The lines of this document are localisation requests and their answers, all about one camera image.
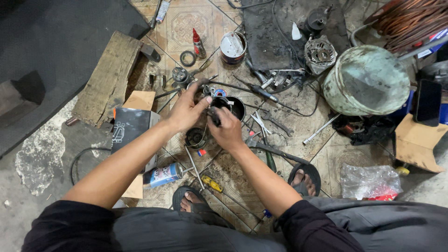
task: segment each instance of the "clear plastic bag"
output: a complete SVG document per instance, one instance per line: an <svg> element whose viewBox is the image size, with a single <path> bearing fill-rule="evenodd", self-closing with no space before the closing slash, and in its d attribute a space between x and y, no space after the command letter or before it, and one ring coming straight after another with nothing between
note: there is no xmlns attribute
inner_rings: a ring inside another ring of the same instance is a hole
<svg viewBox="0 0 448 252"><path fill-rule="evenodd" d="M399 174L390 165L356 167L346 163L340 172L344 198L374 198L402 192Z"/></svg>

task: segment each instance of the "yellow screwdriver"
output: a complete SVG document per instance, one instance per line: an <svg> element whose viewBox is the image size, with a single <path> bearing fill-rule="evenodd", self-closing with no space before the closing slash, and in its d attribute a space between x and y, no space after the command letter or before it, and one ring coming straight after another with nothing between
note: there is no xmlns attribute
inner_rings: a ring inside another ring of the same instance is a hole
<svg viewBox="0 0 448 252"><path fill-rule="evenodd" d="M247 207L245 207L244 205L242 205L241 203L239 203L238 201L236 201L234 198L232 198L229 194L227 194L226 192L224 192L224 188L221 187L218 183L216 183L216 181L214 181L212 178L210 178L207 175L203 175L201 178L202 182L204 182L204 184L210 186L211 188L215 189L216 191L218 191L219 193L222 193L224 195L226 195L228 198L230 198L231 200L233 200L235 203L237 203L238 205L240 205L242 208L244 208L244 210L246 210L247 212L249 212L250 214L252 214L255 218L257 218L257 220L259 221L263 221L260 217L258 217L255 213L251 212L249 209L247 209Z"/></svg>

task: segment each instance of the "concrete floor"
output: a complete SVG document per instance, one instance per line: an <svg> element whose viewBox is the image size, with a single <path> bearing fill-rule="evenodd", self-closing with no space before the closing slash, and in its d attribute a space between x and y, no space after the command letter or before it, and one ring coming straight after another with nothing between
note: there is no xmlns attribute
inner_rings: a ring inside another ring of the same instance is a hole
<svg viewBox="0 0 448 252"><path fill-rule="evenodd" d="M149 2L151 5L154 1L131 2ZM226 1L213 2L226 4ZM348 30L358 27L361 20L381 5L380 1L356 1L346 13ZM75 155L92 145L107 147L111 144L111 136L103 130L82 122L71 127L64 125L63 121L68 119L71 107L73 104L69 103L40 132L0 160L2 251L19 251L31 222L46 206L60 199L70 189L69 165ZM334 138L332 142L343 141L337 135ZM43 149L36 142L51 148ZM448 135L444 136L434 152L438 164L448 168ZM79 177L82 177L106 157L106 153L86 153L80 158L80 170L75 171L75 174L79 173ZM411 174L401 179L404 192L399 195L400 200L448 207L448 187L445 186L448 173L432 174L418 168L410 170Z"/></svg>

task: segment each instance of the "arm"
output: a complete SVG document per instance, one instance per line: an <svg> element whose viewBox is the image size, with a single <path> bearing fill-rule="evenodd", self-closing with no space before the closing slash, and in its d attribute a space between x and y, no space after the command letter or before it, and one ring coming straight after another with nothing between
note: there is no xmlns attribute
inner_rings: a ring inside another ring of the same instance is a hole
<svg viewBox="0 0 448 252"><path fill-rule="evenodd" d="M217 109L216 113L221 126L216 127L209 117L211 134L237 160L263 205L275 217L280 217L294 203L302 200L294 188L269 169L243 142L241 122L226 108Z"/></svg>
<svg viewBox="0 0 448 252"><path fill-rule="evenodd" d="M205 81L207 79L192 84L171 109L168 118L101 162L62 199L112 208L154 154L175 134L191 128L209 105L211 97L205 97L196 106L193 102L197 88Z"/></svg>

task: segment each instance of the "scissors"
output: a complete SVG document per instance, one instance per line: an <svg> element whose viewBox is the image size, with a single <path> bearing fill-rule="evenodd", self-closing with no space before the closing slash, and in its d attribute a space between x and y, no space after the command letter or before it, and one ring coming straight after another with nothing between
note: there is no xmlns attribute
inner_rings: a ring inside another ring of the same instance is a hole
<svg viewBox="0 0 448 252"><path fill-rule="evenodd" d="M270 132L265 126L263 121L261 121L260 116L258 115L258 112L255 111L255 114L257 115L257 117L255 117L254 115L250 115L261 127L261 130L263 130L266 133L272 134L272 132Z"/></svg>

